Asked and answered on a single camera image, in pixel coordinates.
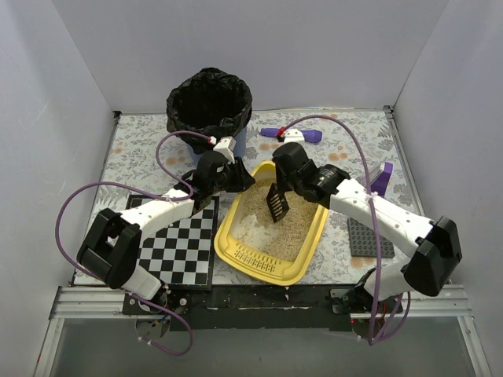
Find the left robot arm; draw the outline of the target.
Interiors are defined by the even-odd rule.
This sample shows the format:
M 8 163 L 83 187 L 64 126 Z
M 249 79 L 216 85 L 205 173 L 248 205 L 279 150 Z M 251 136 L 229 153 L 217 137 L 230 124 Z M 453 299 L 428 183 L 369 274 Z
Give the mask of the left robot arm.
M 163 282 L 138 263 L 144 240 L 169 224 L 201 212 L 219 192 L 244 192 L 255 184 L 242 158 L 205 152 L 161 199 L 115 212 L 101 210 L 77 254 L 77 262 L 112 289 L 122 288 L 159 305 Z

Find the yellow litter box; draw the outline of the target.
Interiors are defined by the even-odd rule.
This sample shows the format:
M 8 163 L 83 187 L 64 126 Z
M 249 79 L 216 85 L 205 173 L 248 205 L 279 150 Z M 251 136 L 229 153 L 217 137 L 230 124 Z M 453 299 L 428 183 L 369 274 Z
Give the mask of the yellow litter box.
M 259 163 L 251 175 L 256 183 L 264 180 L 276 181 L 275 166 L 270 161 Z M 235 218 L 242 214 L 240 201 L 244 194 L 245 192 L 236 197 L 222 220 L 215 236 L 216 254 L 228 265 L 257 280 L 280 286 L 297 283 L 304 276 L 316 251 L 329 211 L 318 205 L 297 258 L 288 262 L 257 251 L 231 235 Z

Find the black litter scoop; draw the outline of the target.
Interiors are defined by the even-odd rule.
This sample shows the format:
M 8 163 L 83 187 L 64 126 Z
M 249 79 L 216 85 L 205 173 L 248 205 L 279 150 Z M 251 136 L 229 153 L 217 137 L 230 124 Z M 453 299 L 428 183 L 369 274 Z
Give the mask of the black litter scoop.
M 274 223 L 279 222 L 289 210 L 285 194 L 279 190 L 276 183 L 272 183 L 266 195 L 266 204 Z

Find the blue trash bin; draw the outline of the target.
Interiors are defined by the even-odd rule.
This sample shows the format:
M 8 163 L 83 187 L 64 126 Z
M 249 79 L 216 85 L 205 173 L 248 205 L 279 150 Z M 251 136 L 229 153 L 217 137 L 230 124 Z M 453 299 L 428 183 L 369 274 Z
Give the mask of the blue trash bin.
M 233 156 L 233 158 L 236 159 L 237 157 L 243 157 L 245 154 L 246 137 L 247 128 L 245 127 L 236 135 L 236 137 L 224 137 L 216 145 L 208 143 L 207 140 L 202 137 L 196 137 L 196 139 L 204 141 L 210 150 L 213 150 L 214 147 L 216 147 L 216 151 L 221 152 L 225 157 L 229 158 L 230 156 Z

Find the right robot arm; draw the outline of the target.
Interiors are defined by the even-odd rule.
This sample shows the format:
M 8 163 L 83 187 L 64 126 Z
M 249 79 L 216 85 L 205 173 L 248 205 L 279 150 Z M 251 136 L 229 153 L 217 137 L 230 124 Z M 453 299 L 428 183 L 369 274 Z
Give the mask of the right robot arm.
M 369 270 L 349 297 L 370 309 L 374 302 L 417 291 L 428 297 L 439 295 L 462 259 L 456 223 L 446 216 L 434 221 L 409 212 L 371 194 L 349 173 L 327 164 L 317 167 L 303 146 L 282 145 L 273 153 L 276 183 L 269 192 L 271 215 L 282 219 L 288 210 L 285 193 L 293 191 L 316 203 L 377 230 L 406 257 Z

